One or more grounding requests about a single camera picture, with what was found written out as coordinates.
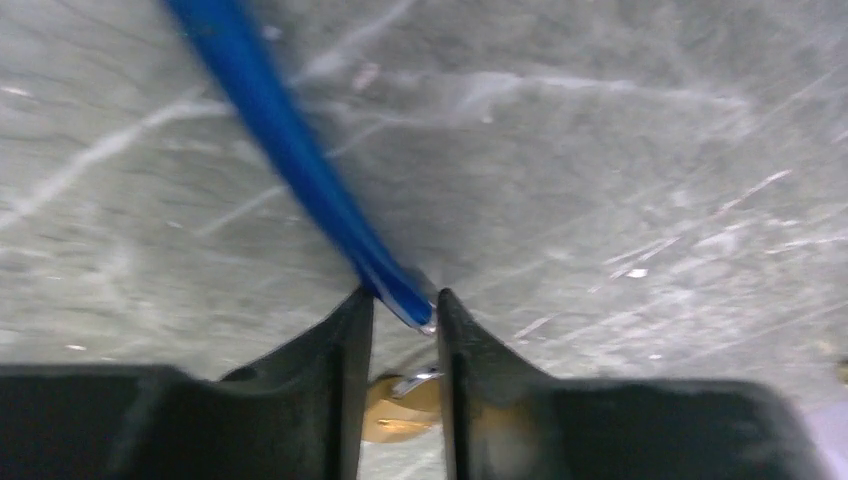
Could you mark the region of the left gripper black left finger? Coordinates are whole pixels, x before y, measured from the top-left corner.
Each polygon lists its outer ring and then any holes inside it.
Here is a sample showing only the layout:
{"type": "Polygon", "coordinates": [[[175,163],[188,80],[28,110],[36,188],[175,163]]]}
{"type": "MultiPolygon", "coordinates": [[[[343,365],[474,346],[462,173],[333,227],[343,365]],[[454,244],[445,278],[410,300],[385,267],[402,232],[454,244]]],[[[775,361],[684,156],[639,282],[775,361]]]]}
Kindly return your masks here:
{"type": "Polygon", "coordinates": [[[169,365],[5,364],[5,479],[353,479],[374,305],[354,291],[217,381],[169,365]]]}

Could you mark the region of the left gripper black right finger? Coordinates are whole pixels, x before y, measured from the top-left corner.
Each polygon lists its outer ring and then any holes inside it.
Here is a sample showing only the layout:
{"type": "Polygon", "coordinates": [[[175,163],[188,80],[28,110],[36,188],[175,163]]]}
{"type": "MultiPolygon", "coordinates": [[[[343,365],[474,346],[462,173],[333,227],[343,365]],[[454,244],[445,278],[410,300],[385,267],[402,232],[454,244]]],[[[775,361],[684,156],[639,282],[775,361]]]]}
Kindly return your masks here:
{"type": "Polygon", "coordinates": [[[559,379],[437,301],[451,479],[824,479],[797,411],[717,379],[559,379]]]}

